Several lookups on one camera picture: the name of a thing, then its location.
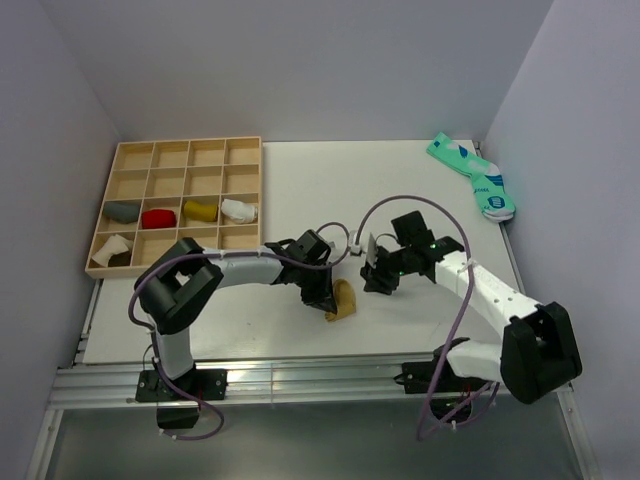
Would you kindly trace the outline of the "cream and brown striped sock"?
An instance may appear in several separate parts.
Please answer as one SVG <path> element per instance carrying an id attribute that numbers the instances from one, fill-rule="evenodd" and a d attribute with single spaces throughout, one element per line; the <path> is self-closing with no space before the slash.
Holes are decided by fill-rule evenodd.
<path id="1" fill-rule="evenodd" d="M 91 257 L 101 267 L 108 267 L 116 255 L 130 253 L 134 242 L 120 234 L 111 235 Z"/>

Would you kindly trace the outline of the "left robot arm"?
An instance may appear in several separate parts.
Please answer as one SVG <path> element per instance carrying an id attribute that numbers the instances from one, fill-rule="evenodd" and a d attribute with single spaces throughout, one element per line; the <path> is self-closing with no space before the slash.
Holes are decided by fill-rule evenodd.
<path id="1" fill-rule="evenodd" d="M 255 249 L 206 249 L 191 237 L 175 243 L 134 284 L 130 320 L 150 331 L 155 355 L 154 370 L 140 375 L 136 400 L 224 397 L 226 376 L 197 370 L 189 333 L 217 290 L 294 284 L 304 305 L 336 314 L 330 253 L 330 245 L 312 230 Z"/>

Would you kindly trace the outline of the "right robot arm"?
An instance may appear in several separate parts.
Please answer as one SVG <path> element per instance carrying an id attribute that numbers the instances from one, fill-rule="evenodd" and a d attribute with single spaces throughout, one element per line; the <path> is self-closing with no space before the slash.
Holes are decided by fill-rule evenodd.
<path id="1" fill-rule="evenodd" d="M 463 309 L 477 312 L 499 337 L 496 343 L 459 337 L 436 349 L 432 383 L 446 390 L 467 378 L 500 383 L 518 401 L 532 404 L 582 374 L 571 319 L 562 305 L 542 304 L 511 288 L 472 260 L 457 240 L 435 237 L 418 211 L 394 219 L 392 226 L 397 250 L 368 240 L 360 270 L 365 291 L 390 295 L 402 277 L 426 277 L 461 298 Z"/>

